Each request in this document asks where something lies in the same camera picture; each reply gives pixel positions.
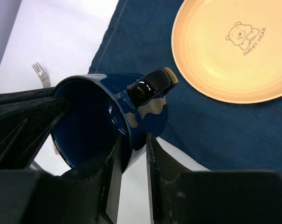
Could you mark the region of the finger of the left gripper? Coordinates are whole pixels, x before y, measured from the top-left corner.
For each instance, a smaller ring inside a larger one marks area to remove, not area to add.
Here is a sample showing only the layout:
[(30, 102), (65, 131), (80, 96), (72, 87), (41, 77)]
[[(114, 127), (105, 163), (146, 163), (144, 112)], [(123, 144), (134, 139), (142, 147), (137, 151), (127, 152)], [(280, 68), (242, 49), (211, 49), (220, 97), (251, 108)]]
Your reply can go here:
[(0, 170), (29, 168), (70, 108), (53, 88), (0, 94)]

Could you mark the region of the pink handled fork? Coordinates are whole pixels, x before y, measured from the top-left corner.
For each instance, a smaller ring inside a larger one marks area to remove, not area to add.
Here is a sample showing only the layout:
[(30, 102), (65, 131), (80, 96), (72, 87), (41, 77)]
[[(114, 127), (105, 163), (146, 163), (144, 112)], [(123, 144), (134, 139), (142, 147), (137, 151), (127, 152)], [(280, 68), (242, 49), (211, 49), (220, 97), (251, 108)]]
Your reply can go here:
[(34, 69), (35, 73), (39, 77), (43, 88), (50, 88), (51, 82), (47, 70), (44, 67), (42, 67), (38, 62), (34, 63), (32, 65), (32, 68)]

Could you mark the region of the dark blue mug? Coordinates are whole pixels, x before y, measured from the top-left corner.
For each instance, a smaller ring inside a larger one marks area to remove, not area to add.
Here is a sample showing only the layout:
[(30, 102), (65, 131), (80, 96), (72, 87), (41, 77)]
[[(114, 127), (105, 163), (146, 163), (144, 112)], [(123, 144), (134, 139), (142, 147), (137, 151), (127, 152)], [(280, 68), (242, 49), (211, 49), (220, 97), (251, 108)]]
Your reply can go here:
[(122, 168), (142, 154), (147, 133), (158, 137), (166, 127), (166, 94), (178, 83), (167, 67), (147, 75), (138, 73), (87, 74), (61, 81), (55, 97), (71, 108), (52, 132), (65, 162), (77, 167), (122, 136)]

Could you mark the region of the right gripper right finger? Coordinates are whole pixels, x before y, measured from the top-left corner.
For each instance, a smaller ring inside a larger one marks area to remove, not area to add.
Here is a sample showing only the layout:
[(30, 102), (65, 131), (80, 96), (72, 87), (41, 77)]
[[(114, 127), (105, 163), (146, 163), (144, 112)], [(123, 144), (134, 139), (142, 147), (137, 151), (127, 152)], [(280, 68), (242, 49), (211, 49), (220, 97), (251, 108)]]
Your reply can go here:
[(282, 176), (271, 170), (191, 171), (146, 136), (153, 224), (282, 224)]

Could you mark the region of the tan wooden plate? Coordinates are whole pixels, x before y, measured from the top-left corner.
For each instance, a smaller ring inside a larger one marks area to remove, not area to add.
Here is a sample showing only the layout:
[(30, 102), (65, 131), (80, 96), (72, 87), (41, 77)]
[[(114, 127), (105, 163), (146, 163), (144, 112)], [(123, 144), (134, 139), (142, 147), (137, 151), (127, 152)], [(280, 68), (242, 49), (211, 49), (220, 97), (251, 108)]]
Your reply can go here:
[(213, 99), (282, 96), (282, 0), (185, 0), (172, 28), (183, 78)]

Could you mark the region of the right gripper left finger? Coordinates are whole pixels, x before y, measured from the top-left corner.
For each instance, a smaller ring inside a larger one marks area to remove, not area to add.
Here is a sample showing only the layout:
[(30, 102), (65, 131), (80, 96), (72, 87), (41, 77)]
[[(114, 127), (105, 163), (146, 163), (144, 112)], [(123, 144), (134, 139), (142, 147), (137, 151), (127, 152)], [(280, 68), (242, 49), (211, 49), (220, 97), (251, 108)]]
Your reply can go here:
[(123, 138), (62, 176), (0, 170), (0, 224), (115, 224)]

